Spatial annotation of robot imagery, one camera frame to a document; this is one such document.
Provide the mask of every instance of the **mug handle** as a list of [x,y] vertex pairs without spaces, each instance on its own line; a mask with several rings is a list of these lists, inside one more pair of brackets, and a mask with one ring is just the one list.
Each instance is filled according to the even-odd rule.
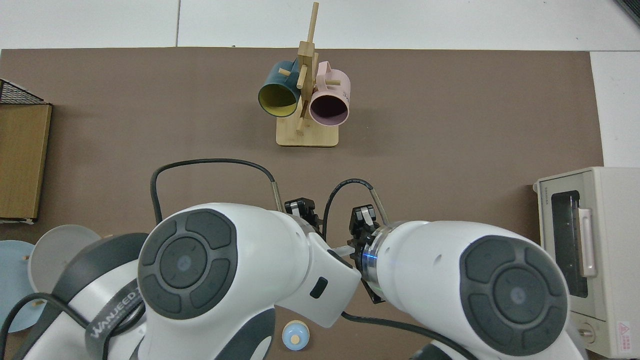
[[328,61],[322,61],[318,64],[318,73],[316,74],[316,85],[318,91],[327,91],[326,75],[331,72],[331,65]]

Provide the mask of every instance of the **oven knob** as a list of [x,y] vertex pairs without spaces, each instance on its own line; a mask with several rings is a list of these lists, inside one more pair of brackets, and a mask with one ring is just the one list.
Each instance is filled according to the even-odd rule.
[[589,344],[593,344],[593,342],[596,341],[596,332],[593,330],[593,327],[586,322],[580,324],[578,333],[584,341]]

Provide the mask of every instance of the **teal mug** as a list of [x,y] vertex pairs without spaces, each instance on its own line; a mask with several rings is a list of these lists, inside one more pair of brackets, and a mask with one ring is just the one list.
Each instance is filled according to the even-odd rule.
[[288,117],[298,107],[300,90],[296,87],[300,69],[298,60],[280,61],[271,68],[258,92],[262,109],[275,117]]

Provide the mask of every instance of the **warning label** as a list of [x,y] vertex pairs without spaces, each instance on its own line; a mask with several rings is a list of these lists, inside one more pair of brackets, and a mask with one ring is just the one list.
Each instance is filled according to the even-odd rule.
[[631,352],[631,326],[629,322],[618,322],[618,351]]

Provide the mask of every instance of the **pink mug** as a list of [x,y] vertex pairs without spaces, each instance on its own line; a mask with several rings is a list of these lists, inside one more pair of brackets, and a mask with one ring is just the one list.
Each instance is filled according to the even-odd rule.
[[347,74],[331,69],[328,61],[318,64],[317,91],[311,95],[309,114],[318,124],[338,126],[349,117],[351,82]]

